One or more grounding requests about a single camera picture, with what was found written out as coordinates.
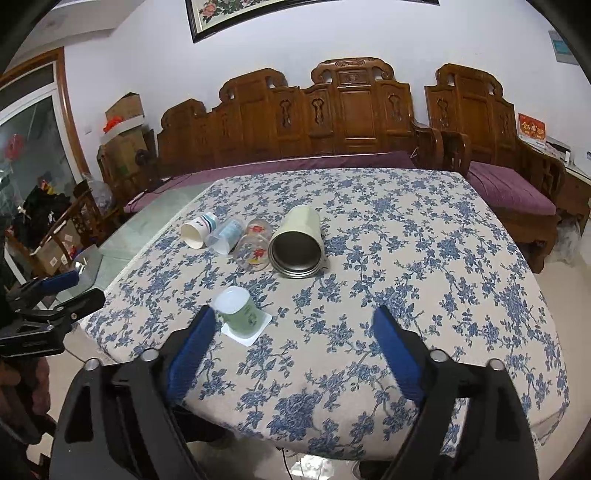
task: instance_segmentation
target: tiled floor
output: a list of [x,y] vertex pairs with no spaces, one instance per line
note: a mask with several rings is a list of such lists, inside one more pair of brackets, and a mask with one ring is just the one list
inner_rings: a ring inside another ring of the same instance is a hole
[[[591,417],[591,382],[588,381],[587,343],[591,338],[591,269],[580,258],[575,267],[563,263],[546,265],[537,276],[540,287],[554,317],[569,379],[570,407],[550,440],[538,452],[540,479],[547,480],[560,467],[574,447]],[[80,359],[101,356],[93,342],[81,331],[67,338],[66,346]],[[70,381],[82,362],[69,353],[49,358],[51,367],[52,408],[57,418]],[[194,443],[191,451],[203,462],[212,478],[287,479],[281,452],[269,443],[240,439],[231,447],[216,450]],[[39,452],[50,451],[49,438],[30,448],[30,457],[37,460]],[[302,456],[287,459],[291,467]],[[335,480],[351,480],[353,462],[332,462]]]

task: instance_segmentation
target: plastic bag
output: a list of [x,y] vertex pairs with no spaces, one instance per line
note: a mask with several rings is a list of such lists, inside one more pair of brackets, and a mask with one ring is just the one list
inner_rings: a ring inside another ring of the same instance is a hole
[[88,182],[88,187],[92,191],[96,206],[102,215],[106,214],[113,205],[113,193],[109,186],[100,180],[95,180],[91,175],[83,173],[82,177]]
[[556,227],[558,237],[547,262],[566,262],[573,264],[579,253],[581,230],[575,217],[562,220]]

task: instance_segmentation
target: wall sign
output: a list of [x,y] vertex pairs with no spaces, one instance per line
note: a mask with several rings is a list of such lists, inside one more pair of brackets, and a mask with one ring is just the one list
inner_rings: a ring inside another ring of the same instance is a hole
[[550,34],[550,39],[552,40],[552,46],[554,47],[556,61],[559,61],[560,63],[571,63],[573,65],[578,65],[579,62],[576,58],[574,58],[574,55],[570,51],[569,46],[560,37],[558,32],[555,30],[550,30],[548,33]]
[[[194,43],[260,15],[323,1],[329,0],[186,0]],[[439,5],[439,0],[408,1]]]

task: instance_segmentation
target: red decoration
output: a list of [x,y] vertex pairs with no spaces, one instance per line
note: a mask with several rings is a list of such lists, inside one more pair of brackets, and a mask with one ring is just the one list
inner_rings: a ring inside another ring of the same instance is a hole
[[10,161],[16,160],[23,147],[25,146],[25,137],[21,134],[14,134],[8,141],[8,145],[4,149],[4,156]]
[[103,132],[107,133],[111,130],[115,125],[120,124],[123,121],[122,116],[114,116],[111,120],[109,120],[106,126],[103,129]]
[[265,255],[265,249],[264,248],[257,248],[254,251],[253,257],[255,258],[255,260],[258,260],[259,258],[262,258],[263,255]]

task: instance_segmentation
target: framed painting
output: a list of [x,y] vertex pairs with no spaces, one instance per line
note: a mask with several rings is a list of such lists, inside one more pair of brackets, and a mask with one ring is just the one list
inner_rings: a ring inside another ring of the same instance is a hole
[[[186,0],[194,43],[260,15],[324,1],[332,0]],[[407,1],[439,5],[439,0]]]

